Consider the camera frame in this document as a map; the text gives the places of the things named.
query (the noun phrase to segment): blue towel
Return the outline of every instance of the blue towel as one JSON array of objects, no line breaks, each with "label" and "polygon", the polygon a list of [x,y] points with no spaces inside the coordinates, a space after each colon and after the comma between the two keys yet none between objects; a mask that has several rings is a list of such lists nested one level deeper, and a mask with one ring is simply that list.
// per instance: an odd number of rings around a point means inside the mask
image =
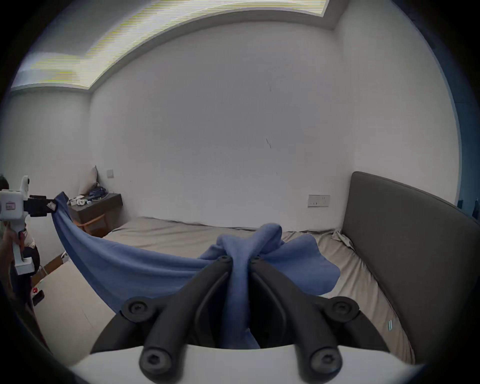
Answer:
[{"label": "blue towel", "polygon": [[261,256],[303,292],[322,295],[333,289],[340,270],[319,252],[313,236],[284,243],[278,224],[265,224],[247,239],[221,235],[198,259],[138,249],[92,237],[72,223],[67,197],[56,198],[52,215],[68,255],[95,292],[115,312],[133,296],[158,297],[177,292],[195,273],[225,254],[233,258],[222,319],[222,347],[258,348],[248,330],[248,261]]}]

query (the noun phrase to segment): tiled floor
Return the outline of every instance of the tiled floor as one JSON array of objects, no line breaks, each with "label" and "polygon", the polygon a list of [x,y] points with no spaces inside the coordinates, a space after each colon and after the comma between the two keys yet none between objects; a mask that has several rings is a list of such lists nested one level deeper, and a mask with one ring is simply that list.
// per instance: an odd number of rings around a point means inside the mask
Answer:
[{"label": "tiled floor", "polygon": [[53,355],[65,365],[87,356],[114,312],[93,291],[72,261],[38,285],[45,298],[35,315]]}]

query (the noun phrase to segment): human hand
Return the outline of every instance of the human hand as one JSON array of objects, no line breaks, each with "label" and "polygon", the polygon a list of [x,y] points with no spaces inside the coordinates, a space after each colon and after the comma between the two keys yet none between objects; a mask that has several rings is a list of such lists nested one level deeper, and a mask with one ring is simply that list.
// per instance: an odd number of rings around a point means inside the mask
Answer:
[{"label": "human hand", "polygon": [[13,261],[13,244],[17,244],[20,247],[20,252],[24,251],[24,240],[25,235],[23,232],[20,232],[20,237],[18,237],[15,231],[10,228],[10,223],[5,223],[5,231],[0,247],[0,262],[2,267],[10,267],[10,263]]}]

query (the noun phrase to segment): electrical outlet panel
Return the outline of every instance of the electrical outlet panel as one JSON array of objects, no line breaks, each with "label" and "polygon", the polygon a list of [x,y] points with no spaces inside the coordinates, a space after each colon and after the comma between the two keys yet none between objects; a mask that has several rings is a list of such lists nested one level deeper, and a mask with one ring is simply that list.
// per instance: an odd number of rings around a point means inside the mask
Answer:
[{"label": "electrical outlet panel", "polygon": [[308,195],[308,207],[328,207],[330,195]]}]

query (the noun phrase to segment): gray bedsheet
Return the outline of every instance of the gray bedsheet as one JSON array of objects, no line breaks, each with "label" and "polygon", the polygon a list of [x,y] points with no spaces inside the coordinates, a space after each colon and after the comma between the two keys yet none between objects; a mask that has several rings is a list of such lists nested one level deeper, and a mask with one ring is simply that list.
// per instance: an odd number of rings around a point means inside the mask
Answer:
[{"label": "gray bedsheet", "polygon": [[[196,258],[221,234],[248,237],[249,229],[217,228],[138,217],[113,230],[105,238],[151,251]],[[289,241],[303,232],[284,232]],[[340,279],[325,297],[347,296],[378,329],[390,351],[407,363],[414,363],[413,351],[394,310],[366,265],[333,231],[312,234],[322,255],[340,268]]]}]

